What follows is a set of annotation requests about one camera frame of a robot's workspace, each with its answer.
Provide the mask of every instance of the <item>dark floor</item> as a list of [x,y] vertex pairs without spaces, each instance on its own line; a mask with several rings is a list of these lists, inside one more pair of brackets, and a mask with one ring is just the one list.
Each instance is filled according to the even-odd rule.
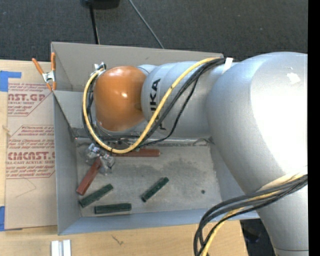
[[[308,0],[132,2],[166,49],[222,53],[237,60],[308,52]],[[103,45],[161,47],[129,0],[94,14]],[[90,11],[80,0],[1,0],[0,59],[48,61],[52,41],[95,43]],[[274,255],[260,220],[242,225],[251,240],[250,256]]]

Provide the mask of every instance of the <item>orange clamp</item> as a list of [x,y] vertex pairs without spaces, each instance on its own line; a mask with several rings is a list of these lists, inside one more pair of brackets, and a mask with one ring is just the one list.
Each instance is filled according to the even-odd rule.
[[[57,87],[57,81],[55,79],[55,72],[56,72],[56,54],[54,52],[51,53],[51,71],[48,73],[44,73],[43,69],[41,68],[40,64],[38,63],[38,61],[35,58],[32,58],[32,62],[35,65],[35,68],[38,70],[38,72],[40,73],[40,75],[42,75],[46,86],[48,87],[48,89],[50,91],[52,90],[56,90]],[[50,86],[50,84],[48,83],[48,80],[52,79],[52,87]]]

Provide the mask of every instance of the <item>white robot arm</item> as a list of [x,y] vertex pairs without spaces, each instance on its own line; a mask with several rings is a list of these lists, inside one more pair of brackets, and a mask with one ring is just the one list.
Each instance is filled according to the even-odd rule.
[[[222,60],[208,60],[197,67],[194,61],[186,61],[102,71],[91,92],[96,107],[95,133],[110,138],[132,136],[136,131],[144,134],[146,120],[152,119],[168,90],[190,69],[156,113],[156,126],[150,127],[153,135],[147,131],[129,151],[154,143],[159,135],[210,139],[241,189],[250,194],[287,175],[308,172],[307,60],[306,54],[275,52],[228,68]],[[190,86],[181,90],[192,76],[195,79]],[[90,124],[88,130],[92,136]],[[308,186],[258,214],[277,256],[309,255]]]

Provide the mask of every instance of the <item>blue tape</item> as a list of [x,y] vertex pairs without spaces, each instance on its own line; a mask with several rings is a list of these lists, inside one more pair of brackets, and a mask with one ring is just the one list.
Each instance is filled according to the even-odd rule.
[[0,231],[5,231],[5,207],[0,206]]
[[21,78],[21,72],[0,71],[0,92],[8,91],[9,78]]

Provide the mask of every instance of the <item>table surface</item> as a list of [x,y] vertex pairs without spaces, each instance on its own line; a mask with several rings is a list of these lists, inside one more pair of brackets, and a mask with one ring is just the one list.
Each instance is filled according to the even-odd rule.
[[[7,132],[6,92],[0,91],[0,206],[5,205]],[[57,226],[0,232],[0,255],[50,255],[54,240],[71,240],[72,255],[193,255],[197,225],[57,235]],[[226,221],[209,250],[211,255],[248,256],[239,220]]]

